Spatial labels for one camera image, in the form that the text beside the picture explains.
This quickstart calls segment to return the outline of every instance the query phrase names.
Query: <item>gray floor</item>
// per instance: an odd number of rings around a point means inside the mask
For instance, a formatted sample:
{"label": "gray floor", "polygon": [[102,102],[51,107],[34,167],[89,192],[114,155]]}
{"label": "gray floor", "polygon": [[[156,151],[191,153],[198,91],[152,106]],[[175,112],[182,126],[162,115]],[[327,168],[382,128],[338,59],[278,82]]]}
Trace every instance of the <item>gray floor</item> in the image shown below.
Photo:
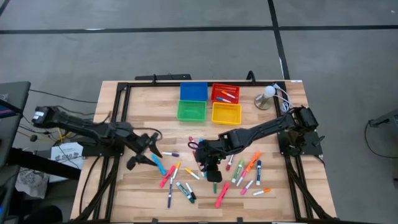
{"label": "gray floor", "polygon": [[[274,0],[280,26],[398,24],[395,0]],[[270,26],[267,1],[11,0],[0,29],[92,29],[172,26]],[[366,149],[367,120],[398,105],[398,30],[281,32],[291,79],[304,81],[320,127],[326,171],[343,220],[396,223],[398,162]],[[103,80],[190,73],[194,79],[281,79],[272,31],[157,34],[0,35],[0,82],[28,80],[36,90],[96,100]],[[25,110],[73,103],[31,93]],[[382,154],[398,156],[386,128],[370,129]],[[18,136],[15,145],[45,149]],[[64,216],[70,201],[58,202]]]}

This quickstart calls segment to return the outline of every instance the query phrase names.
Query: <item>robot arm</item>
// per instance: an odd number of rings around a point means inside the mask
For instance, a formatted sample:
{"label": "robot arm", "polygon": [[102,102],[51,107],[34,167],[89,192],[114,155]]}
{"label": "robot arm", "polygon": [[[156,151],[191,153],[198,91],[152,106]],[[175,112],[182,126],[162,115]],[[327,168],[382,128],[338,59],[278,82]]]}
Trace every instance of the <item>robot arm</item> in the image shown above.
{"label": "robot arm", "polygon": [[304,134],[314,131],[317,126],[317,120],[310,108],[293,108],[285,115],[253,128],[230,130],[219,134],[218,140],[203,140],[197,147],[192,147],[193,142],[190,142],[188,146],[197,150],[195,159],[204,166],[202,171],[207,171],[208,181],[221,182],[222,176],[217,164],[226,156],[240,153],[253,141],[279,131],[288,131],[290,145],[300,148],[306,144]]}
{"label": "robot arm", "polygon": [[127,162],[129,170],[134,168],[136,163],[156,166],[155,162],[144,156],[144,152],[148,147],[155,155],[162,157],[155,145],[158,133],[154,133],[151,137],[148,134],[136,135],[133,132],[134,128],[127,122],[94,123],[71,116],[56,106],[36,107],[32,122],[37,128],[62,128],[81,136],[89,137],[102,146],[108,146],[111,150],[113,146],[127,146],[137,154]]}

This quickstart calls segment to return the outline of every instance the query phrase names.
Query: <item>plastic bin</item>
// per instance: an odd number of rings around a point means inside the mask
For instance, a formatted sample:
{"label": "plastic bin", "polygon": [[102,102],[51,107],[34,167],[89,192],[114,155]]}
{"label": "plastic bin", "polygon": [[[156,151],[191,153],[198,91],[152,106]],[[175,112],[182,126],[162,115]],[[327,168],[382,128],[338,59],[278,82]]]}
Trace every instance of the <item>plastic bin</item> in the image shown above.
{"label": "plastic bin", "polygon": [[180,100],[206,101],[208,99],[208,87],[206,82],[181,83]]}
{"label": "plastic bin", "polygon": [[206,102],[180,100],[178,103],[177,119],[181,121],[205,121]]}
{"label": "plastic bin", "polygon": [[[225,91],[236,98],[229,97],[222,93],[221,91]],[[224,85],[224,84],[213,84],[213,88],[211,89],[211,100],[217,103],[225,103],[224,101],[217,100],[217,97],[221,97],[223,99],[229,100],[231,103],[238,104],[239,103],[239,87],[232,85]]]}
{"label": "plastic bin", "polygon": [[241,124],[242,106],[232,103],[213,103],[211,121],[216,124]]}

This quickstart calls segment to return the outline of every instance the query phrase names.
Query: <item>green bin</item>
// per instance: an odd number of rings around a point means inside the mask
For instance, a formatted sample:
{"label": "green bin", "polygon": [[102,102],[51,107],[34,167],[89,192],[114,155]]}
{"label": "green bin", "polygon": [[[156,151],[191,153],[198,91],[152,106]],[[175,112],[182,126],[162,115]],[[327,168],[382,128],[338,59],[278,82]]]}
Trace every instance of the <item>green bin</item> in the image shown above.
{"label": "green bin", "polygon": [[205,121],[206,102],[180,100],[178,103],[177,119],[180,121]]}

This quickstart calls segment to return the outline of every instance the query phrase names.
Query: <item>wooden table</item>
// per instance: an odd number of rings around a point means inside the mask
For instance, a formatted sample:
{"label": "wooden table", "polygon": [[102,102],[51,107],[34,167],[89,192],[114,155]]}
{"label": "wooden table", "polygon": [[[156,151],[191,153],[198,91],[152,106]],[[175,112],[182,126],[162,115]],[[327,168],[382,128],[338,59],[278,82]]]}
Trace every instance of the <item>wooden table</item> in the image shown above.
{"label": "wooden table", "polygon": [[[112,110],[117,83],[116,81],[103,82],[95,121],[102,121]],[[308,106],[302,82],[286,81],[286,87],[294,105]],[[274,107],[261,111],[254,106],[254,97],[263,91],[263,86],[241,87],[239,103],[242,105],[242,124],[239,127],[250,128],[276,118]],[[161,159],[164,167],[168,169],[177,161],[181,161],[182,165],[176,181],[188,182],[198,199],[194,204],[191,204],[174,184],[172,206],[171,209],[167,209],[169,183],[163,189],[159,188],[162,175],[158,168],[154,166],[139,165],[132,171],[127,170],[126,162],[134,153],[126,148],[119,163],[111,221],[150,222],[152,218],[158,218],[160,222],[234,222],[236,217],[243,217],[244,221],[248,222],[294,220],[285,161],[279,154],[276,135],[255,141],[242,153],[236,155],[229,172],[225,170],[228,161],[222,161],[219,167],[223,173],[223,182],[218,184],[217,194],[213,193],[212,183],[203,178],[196,180],[184,170],[184,167],[188,167],[198,173],[192,150],[187,147],[189,136],[192,136],[195,140],[199,138],[216,139],[219,133],[237,126],[213,124],[211,122],[212,104],[210,101],[207,104],[207,117],[204,123],[179,122],[176,118],[179,98],[179,87],[133,87],[127,121],[134,127],[150,127],[162,131],[164,139],[157,143],[159,150],[180,154],[178,158],[164,156]],[[123,101],[121,100],[119,111],[121,111],[122,106]],[[248,162],[257,151],[263,152],[260,157],[262,161],[261,186],[253,184],[246,195],[240,195],[241,189],[249,180],[255,179],[256,172],[252,171],[239,187],[230,185],[221,208],[215,208],[218,194],[221,192],[224,183],[231,180],[240,158]],[[94,159],[89,158],[84,161],[71,218],[78,216],[81,190]],[[302,160],[309,191],[327,213],[335,216],[323,164],[313,156],[302,156]],[[89,178],[83,197],[84,207],[88,205],[97,191],[101,166],[102,159],[97,162]],[[272,190],[259,196],[252,195],[253,192],[266,187]],[[302,195],[299,189],[297,191],[301,214],[304,217]],[[107,194],[106,192],[103,197],[100,218],[104,217]]]}

